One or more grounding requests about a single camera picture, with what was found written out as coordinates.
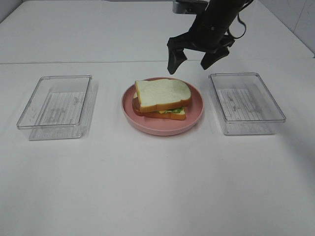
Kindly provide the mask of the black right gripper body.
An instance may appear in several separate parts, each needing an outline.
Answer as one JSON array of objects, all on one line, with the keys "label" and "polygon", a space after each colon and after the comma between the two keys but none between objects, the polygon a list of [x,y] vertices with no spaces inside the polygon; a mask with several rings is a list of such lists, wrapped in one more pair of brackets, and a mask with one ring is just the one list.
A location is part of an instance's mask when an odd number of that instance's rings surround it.
[{"label": "black right gripper body", "polygon": [[206,9],[196,15],[188,32],[169,38],[168,48],[215,53],[219,48],[233,44],[236,37],[229,33],[229,27],[246,8],[246,1],[210,0],[208,3]]}]

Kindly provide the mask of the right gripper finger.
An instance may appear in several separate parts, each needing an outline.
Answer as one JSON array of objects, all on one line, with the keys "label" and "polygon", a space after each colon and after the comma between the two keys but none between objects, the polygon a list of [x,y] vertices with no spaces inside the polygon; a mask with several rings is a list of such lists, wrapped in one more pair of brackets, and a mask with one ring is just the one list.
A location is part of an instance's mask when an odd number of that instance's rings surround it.
[{"label": "right gripper finger", "polygon": [[229,50],[227,47],[219,48],[215,53],[206,53],[201,60],[201,66],[204,70],[208,69],[218,60],[229,55]]},{"label": "right gripper finger", "polygon": [[173,75],[178,67],[187,60],[187,57],[184,53],[183,48],[175,49],[175,48],[168,48],[168,72]]}]

